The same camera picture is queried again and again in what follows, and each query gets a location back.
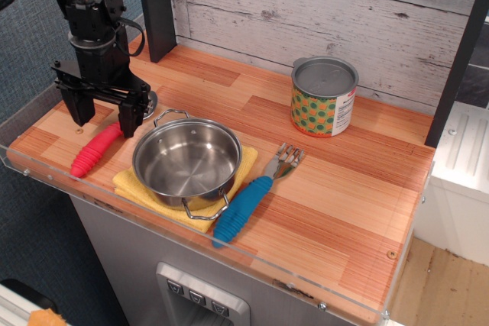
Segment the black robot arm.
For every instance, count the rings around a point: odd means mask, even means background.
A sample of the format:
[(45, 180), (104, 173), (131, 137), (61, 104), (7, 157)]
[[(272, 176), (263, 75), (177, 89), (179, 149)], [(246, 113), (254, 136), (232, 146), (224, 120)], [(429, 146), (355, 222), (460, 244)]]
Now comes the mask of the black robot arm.
[[(6, 8), (14, 0), (1, 0)], [(56, 84), (72, 119), (83, 126), (95, 115), (95, 101), (118, 106), (125, 137), (132, 137), (149, 109), (151, 87), (130, 70), (124, 0), (57, 0), (70, 27), (75, 60), (55, 61)]]

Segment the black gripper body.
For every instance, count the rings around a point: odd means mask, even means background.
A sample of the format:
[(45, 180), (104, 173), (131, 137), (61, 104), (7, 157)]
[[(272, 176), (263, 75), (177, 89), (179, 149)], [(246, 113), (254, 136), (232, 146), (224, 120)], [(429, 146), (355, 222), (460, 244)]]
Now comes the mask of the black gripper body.
[(76, 50), (75, 60), (56, 60), (58, 88), (82, 92), (115, 105), (127, 103), (151, 110), (151, 87), (130, 69), (130, 56), (116, 45)]

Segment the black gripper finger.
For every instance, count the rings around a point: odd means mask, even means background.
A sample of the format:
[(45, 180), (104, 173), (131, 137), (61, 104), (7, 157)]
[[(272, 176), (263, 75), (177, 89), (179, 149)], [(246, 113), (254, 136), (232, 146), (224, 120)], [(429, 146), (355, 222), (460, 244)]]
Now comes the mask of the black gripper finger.
[(79, 126), (83, 126), (92, 119), (95, 115), (93, 97), (67, 89), (61, 89), (60, 91), (72, 119)]
[(122, 103), (118, 106), (118, 120), (122, 134), (125, 138), (134, 136), (135, 131), (141, 126), (144, 117), (144, 107)]

